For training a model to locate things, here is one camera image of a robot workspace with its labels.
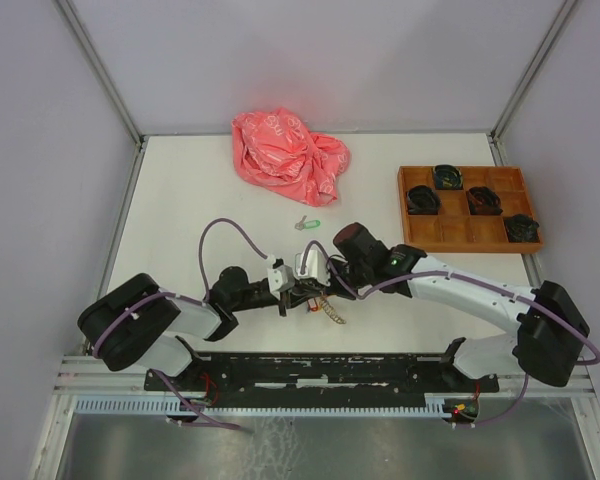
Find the key with green tag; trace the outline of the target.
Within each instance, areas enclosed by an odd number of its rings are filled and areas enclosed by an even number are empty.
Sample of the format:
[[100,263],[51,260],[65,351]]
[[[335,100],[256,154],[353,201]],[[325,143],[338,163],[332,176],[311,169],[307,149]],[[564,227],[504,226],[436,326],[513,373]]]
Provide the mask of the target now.
[[317,219],[309,219],[306,215],[295,223],[294,228],[298,231],[315,229],[321,226],[321,222]]

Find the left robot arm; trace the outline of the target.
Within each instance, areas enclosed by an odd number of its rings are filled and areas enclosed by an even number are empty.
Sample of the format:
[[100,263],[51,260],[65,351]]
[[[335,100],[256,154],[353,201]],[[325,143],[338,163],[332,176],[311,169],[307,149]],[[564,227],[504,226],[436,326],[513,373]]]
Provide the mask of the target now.
[[269,280],[248,280],[238,266],[224,269],[206,303],[162,291],[154,279],[140,273],[85,309],[78,328],[91,343],[92,355],[113,372],[132,365],[157,369],[178,389],[189,390],[201,378],[201,366],[180,339],[206,342],[227,337],[238,325],[237,312],[275,307],[281,316],[317,296],[307,282],[291,281],[273,294]]

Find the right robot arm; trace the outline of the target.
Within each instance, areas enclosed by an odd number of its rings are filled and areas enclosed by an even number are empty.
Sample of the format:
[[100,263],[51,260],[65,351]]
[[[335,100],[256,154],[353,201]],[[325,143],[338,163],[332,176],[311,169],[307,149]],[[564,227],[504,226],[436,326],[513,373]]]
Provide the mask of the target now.
[[558,283],[508,286],[454,269],[405,244],[388,248],[360,223],[341,229],[333,244],[342,258],[332,275],[350,296],[377,292],[446,305],[497,327],[499,334],[451,342],[438,368],[447,389],[461,391],[474,379],[523,372],[552,386],[568,384],[590,328]]

